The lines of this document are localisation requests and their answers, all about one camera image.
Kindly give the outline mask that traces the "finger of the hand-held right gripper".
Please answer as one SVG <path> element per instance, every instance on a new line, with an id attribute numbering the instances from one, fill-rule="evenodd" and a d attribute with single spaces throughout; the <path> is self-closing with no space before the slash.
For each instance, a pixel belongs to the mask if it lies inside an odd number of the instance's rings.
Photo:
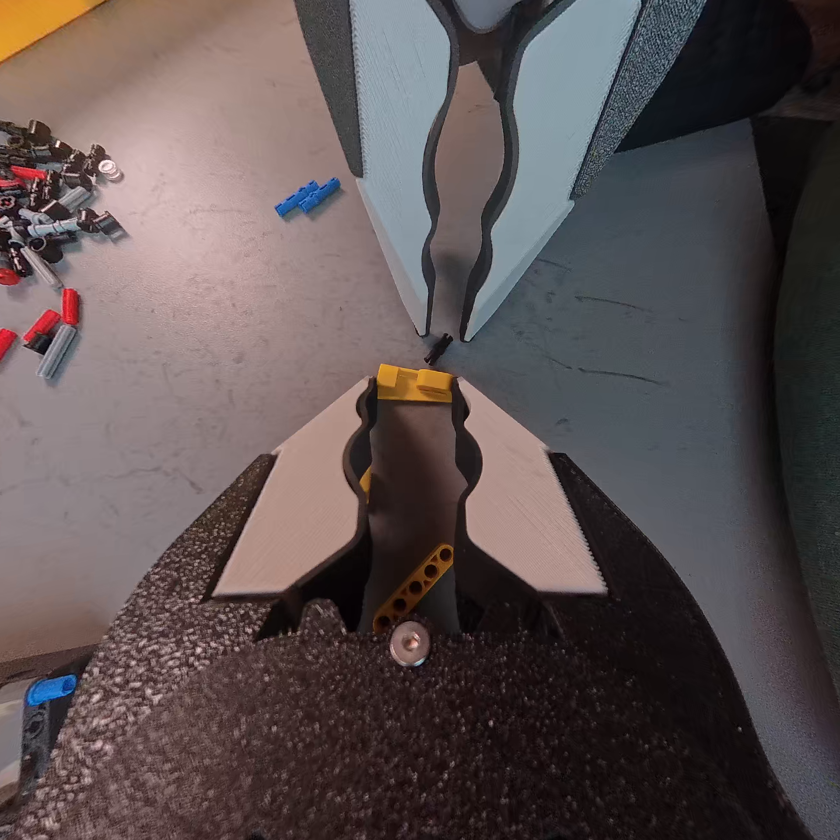
<path id="1" fill-rule="evenodd" d="M 439 216 L 434 163 L 455 92 L 456 30 L 441 2 L 352 1 L 362 176 L 356 182 L 402 303 L 428 334 Z"/>
<path id="2" fill-rule="evenodd" d="M 496 99 L 501 171 L 481 217 L 460 339 L 498 310 L 574 205 L 572 192 L 640 13 L 631 1 L 552 2 L 521 11 Z"/>

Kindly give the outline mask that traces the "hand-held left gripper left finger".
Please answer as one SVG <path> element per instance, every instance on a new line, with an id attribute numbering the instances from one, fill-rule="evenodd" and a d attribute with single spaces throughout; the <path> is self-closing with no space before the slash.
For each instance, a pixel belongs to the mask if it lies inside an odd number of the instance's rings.
<path id="1" fill-rule="evenodd" d="M 213 589 L 214 599 L 280 595 L 355 547 L 367 525 L 375 380 L 366 377 L 273 452 L 264 486 Z"/>

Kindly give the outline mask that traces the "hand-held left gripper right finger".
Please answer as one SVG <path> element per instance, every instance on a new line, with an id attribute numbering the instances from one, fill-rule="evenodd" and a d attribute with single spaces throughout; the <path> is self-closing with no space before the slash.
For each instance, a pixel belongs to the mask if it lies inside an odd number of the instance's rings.
<path id="1" fill-rule="evenodd" d="M 458 389 L 467 443 L 479 457 L 465 500 L 469 541 L 536 592 L 606 595 L 546 444 L 467 380 Z"/>

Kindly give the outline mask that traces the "pile of small lego connectors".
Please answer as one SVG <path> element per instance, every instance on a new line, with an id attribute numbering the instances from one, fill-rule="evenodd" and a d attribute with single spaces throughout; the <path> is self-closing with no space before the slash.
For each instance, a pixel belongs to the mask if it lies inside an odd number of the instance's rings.
<path id="1" fill-rule="evenodd" d="M 42 121 L 1 121 L 1 285 L 11 290 L 25 280 L 57 294 L 25 330 L 2 328 L 1 358 L 16 345 L 38 356 L 37 377 L 53 380 L 78 339 L 81 296 L 56 267 L 81 237 L 119 242 L 128 233 L 95 202 L 102 183 L 123 172 L 106 149 L 93 143 L 78 149 Z"/>

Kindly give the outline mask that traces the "yellow lego beam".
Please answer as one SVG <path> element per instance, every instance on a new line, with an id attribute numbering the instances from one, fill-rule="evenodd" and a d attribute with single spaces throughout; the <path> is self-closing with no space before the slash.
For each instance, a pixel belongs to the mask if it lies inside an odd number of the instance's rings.
<path id="1" fill-rule="evenodd" d="M 452 567 L 454 555 L 453 545 L 436 546 L 377 609 L 372 632 L 383 634 L 407 618 Z"/>

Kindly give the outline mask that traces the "black and yellow lego assembly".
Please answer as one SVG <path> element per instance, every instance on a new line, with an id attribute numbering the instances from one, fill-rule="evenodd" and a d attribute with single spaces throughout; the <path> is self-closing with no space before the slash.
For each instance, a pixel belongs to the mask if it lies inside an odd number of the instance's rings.
<path id="1" fill-rule="evenodd" d="M 2 803 L 30 795 L 46 774 L 77 682 L 69 672 L 2 685 Z"/>

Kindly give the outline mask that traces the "yellow plastic bin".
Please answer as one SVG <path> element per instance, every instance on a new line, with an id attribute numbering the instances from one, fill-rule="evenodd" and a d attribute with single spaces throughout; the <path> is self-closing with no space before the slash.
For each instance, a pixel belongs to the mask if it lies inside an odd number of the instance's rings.
<path id="1" fill-rule="evenodd" d="M 1 61 L 101 4 L 103 1 L 1 1 Z"/>

